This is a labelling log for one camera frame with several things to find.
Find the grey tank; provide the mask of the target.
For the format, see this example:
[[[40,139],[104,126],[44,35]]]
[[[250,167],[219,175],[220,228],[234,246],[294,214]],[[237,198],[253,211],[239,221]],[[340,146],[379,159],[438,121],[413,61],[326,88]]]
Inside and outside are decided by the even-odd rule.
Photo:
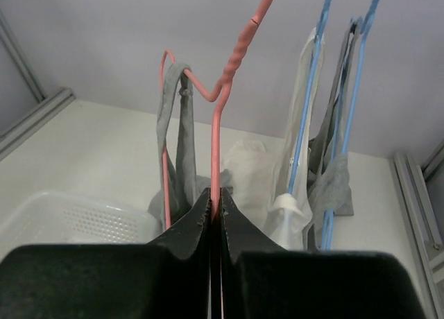
[[[303,231],[304,248],[317,250],[322,243],[324,213],[353,216],[348,171],[348,154],[342,152],[345,140],[345,104],[355,45],[359,39],[362,18],[349,23],[345,31],[328,106],[316,137],[309,140],[307,193],[313,217]]]
[[[193,87],[184,74],[184,70],[188,68],[189,66],[183,62],[176,62],[168,68],[157,112],[157,150],[159,160],[162,161],[173,104],[176,96],[180,96],[176,160],[172,162],[168,157],[167,168],[160,167],[160,175],[167,175],[169,180],[169,207],[172,223],[191,209],[204,189],[208,188],[211,183],[209,177],[196,173]]]

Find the white plastic basket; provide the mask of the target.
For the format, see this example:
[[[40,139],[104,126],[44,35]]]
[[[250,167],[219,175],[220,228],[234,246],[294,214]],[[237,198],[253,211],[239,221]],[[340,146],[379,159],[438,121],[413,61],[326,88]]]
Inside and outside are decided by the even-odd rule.
[[[162,230],[148,212],[59,191],[25,200],[1,224],[1,247],[31,243],[148,243]]]

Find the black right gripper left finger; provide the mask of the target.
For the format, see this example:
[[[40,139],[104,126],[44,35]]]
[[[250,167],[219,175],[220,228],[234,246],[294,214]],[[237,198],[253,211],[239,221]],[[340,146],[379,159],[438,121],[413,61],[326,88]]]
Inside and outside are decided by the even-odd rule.
[[[210,193],[146,244],[23,245],[1,262],[2,318],[206,318]]]

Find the white tank top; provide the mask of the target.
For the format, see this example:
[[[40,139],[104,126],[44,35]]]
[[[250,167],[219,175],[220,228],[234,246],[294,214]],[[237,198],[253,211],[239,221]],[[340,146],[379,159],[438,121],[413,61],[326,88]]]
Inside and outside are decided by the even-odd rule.
[[[287,250],[304,249],[303,231],[313,218],[307,195],[309,127],[324,58],[315,36],[312,30],[300,53],[282,144],[269,152],[260,140],[242,139],[222,159],[239,211]]]

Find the pink wire hanger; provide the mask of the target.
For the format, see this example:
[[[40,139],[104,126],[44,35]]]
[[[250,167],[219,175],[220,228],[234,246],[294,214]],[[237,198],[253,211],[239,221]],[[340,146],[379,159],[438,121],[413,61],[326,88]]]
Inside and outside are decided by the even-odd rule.
[[[211,191],[210,198],[212,204],[212,218],[219,217],[219,198],[221,195],[220,188],[220,127],[221,114],[225,104],[227,103],[232,89],[232,81],[236,71],[241,66],[243,58],[246,56],[248,47],[250,46],[259,25],[265,17],[273,0],[261,0],[255,14],[247,23],[246,27],[240,33],[237,43],[233,49],[227,65],[223,69],[221,77],[216,82],[213,90],[209,92],[197,77],[186,69],[185,75],[190,79],[191,83],[199,91],[200,95],[209,102],[216,101],[212,117],[212,136],[211,136]]]

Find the aluminium frame posts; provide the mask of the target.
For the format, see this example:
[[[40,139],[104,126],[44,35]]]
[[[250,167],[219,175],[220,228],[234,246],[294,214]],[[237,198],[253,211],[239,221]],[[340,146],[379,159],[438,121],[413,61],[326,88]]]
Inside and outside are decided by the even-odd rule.
[[[438,311],[443,305],[443,191],[435,178],[443,178],[443,143],[422,165],[410,153],[393,156],[398,195],[421,289]]]
[[[11,154],[76,97],[45,92],[6,18],[1,16],[1,159]]]

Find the left aluminium frame posts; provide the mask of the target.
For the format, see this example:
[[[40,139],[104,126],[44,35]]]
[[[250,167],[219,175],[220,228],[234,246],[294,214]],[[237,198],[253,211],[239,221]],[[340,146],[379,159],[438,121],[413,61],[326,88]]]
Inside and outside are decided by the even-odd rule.
[[[11,154],[76,97],[45,92],[6,18],[1,16],[1,159]]]

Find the right aluminium frame posts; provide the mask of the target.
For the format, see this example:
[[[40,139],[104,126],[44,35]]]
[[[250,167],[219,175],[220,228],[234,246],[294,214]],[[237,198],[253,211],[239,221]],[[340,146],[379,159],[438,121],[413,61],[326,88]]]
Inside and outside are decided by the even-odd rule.
[[[443,178],[443,143],[422,165],[410,153],[393,156],[398,195],[421,289],[438,311],[443,305],[443,191],[435,178]]]

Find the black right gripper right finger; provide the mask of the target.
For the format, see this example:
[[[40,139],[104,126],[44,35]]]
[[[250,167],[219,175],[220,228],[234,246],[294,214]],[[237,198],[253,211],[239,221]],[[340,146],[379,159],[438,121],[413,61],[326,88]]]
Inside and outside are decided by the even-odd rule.
[[[290,251],[220,201],[225,318],[425,318],[404,266],[382,252]]]

